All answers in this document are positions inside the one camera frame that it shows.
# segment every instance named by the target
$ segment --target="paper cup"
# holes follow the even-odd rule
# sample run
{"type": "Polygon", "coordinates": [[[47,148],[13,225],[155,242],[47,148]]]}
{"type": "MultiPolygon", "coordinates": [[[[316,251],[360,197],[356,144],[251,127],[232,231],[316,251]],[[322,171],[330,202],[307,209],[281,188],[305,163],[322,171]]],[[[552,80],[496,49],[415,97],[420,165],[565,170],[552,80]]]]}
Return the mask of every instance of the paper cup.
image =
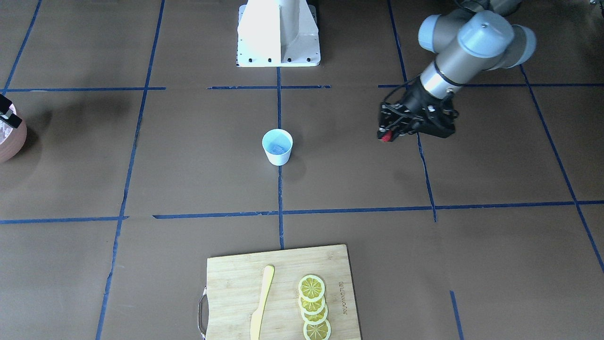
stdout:
{"type": "Polygon", "coordinates": [[[273,165],[281,166],[287,163],[293,145],[292,135],[282,129],[270,130],[262,137],[262,147],[268,161],[273,165]]]}

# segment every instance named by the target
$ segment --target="bamboo cutting board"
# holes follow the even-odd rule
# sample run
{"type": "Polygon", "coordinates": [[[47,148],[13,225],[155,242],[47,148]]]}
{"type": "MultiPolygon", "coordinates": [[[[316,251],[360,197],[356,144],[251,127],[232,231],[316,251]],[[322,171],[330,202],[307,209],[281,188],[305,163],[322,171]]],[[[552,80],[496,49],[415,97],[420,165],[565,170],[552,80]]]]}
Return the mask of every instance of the bamboo cutting board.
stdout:
{"type": "Polygon", "coordinates": [[[346,245],[278,250],[208,259],[208,340],[249,340],[263,269],[275,267],[260,340],[304,340],[298,282],[307,274],[325,282],[331,340],[360,340],[346,245]]]}

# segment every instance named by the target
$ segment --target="lemon slices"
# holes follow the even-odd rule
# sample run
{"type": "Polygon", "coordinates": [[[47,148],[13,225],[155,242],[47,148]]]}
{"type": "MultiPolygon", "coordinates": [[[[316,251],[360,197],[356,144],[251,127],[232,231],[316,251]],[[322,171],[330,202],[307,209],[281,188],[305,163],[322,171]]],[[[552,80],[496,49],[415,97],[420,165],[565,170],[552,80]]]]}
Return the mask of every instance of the lemon slices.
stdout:
{"type": "Polygon", "coordinates": [[[325,282],[313,274],[304,276],[298,283],[298,305],[304,320],[304,338],[306,340],[328,340],[332,326],[327,320],[325,301],[325,282]]]}

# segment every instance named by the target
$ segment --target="knife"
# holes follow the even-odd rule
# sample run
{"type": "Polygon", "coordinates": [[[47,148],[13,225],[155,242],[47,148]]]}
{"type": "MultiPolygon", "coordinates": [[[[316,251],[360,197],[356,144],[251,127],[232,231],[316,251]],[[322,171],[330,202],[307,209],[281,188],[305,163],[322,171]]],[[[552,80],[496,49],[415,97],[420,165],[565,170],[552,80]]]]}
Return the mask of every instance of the knife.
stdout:
{"type": "Polygon", "coordinates": [[[266,298],[268,297],[268,290],[271,288],[272,277],[275,275],[275,267],[266,266],[262,275],[262,288],[260,289],[260,303],[258,303],[258,309],[252,313],[252,321],[249,326],[249,338],[250,340],[260,339],[260,326],[262,325],[262,315],[264,315],[264,308],[266,305],[266,298]]]}

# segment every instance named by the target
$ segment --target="cutting board handle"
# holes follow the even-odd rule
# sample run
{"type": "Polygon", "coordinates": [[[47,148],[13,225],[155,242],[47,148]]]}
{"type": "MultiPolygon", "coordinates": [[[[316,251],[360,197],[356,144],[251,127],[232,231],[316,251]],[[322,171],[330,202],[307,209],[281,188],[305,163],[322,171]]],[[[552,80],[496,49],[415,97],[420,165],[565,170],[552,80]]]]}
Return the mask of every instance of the cutting board handle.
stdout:
{"type": "Polygon", "coordinates": [[[207,333],[207,329],[202,325],[203,321],[202,321],[202,315],[201,315],[201,311],[204,306],[204,299],[206,301],[208,301],[208,287],[204,287],[204,292],[202,293],[201,298],[199,298],[199,312],[197,314],[197,317],[198,317],[197,328],[199,329],[199,332],[201,333],[201,338],[203,340],[205,340],[205,334],[207,333]]]}

